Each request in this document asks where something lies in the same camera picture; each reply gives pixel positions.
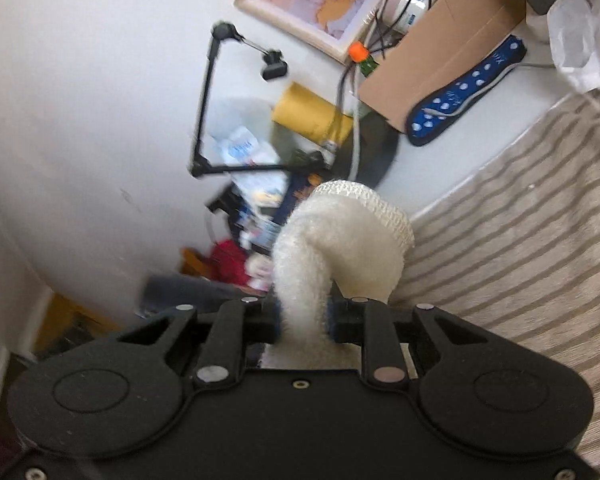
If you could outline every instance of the striped carpet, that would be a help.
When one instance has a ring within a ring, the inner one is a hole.
[[[577,370],[600,468],[600,93],[551,110],[414,222],[391,303],[433,303]]]

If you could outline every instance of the green bottle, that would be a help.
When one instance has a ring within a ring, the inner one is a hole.
[[[359,41],[356,41],[349,47],[349,57],[358,64],[360,72],[362,72],[364,77],[369,77],[369,75],[378,67],[376,60]]]

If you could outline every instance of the black monitor arm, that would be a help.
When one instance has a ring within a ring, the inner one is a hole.
[[[236,171],[295,171],[313,173],[324,169],[324,159],[320,152],[314,152],[309,155],[309,160],[304,164],[263,164],[257,166],[214,166],[204,156],[200,154],[202,144],[202,135],[205,126],[206,108],[209,101],[209,92],[211,90],[211,81],[213,77],[216,60],[220,53],[220,45],[223,41],[234,40],[241,44],[250,46],[262,53],[262,59],[266,66],[262,69],[262,78],[265,81],[277,79],[286,76],[288,65],[283,60],[282,52],[279,50],[266,50],[256,43],[247,40],[239,34],[233,23],[219,22],[214,25],[211,31],[211,43],[207,54],[207,65],[205,79],[200,94],[200,106],[198,109],[198,124],[196,126],[196,135],[191,151],[191,162],[189,173],[198,178],[206,174],[232,173]]]

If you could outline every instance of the white towel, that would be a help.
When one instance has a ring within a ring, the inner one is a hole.
[[[282,305],[280,341],[263,368],[360,368],[360,349],[326,332],[334,280],[346,298],[387,302],[413,246],[406,215],[362,184],[327,182],[296,208],[273,249],[274,287]]]

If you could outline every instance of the yellow cylinder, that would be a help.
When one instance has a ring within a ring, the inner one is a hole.
[[[307,88],[292,83],[273,109],[271,120],[297,132],[319,146],[341,146],[347,139],[353,119],[341,115],[339,128],[332,128],[336,107]]]

